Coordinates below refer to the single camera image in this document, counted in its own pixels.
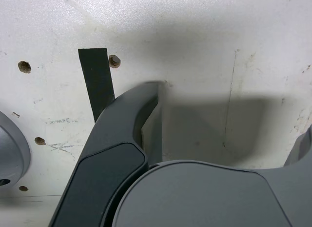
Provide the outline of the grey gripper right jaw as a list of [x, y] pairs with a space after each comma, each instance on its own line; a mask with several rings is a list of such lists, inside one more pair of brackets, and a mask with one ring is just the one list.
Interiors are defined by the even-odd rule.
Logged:
[[127, 190], [115, 227], [309, 227], [312, 224], [312, 132], [297, 162], [237, 169], [199, 161], [165, 162]]

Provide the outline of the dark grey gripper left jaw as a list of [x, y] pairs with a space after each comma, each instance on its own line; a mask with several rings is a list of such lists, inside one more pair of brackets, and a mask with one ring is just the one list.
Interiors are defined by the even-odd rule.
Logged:
[[118, 96], [97, 119], [51, 219], [52, 227], [110, 227], [127, 189], [149, 169], [142, 127], [158, 83]]

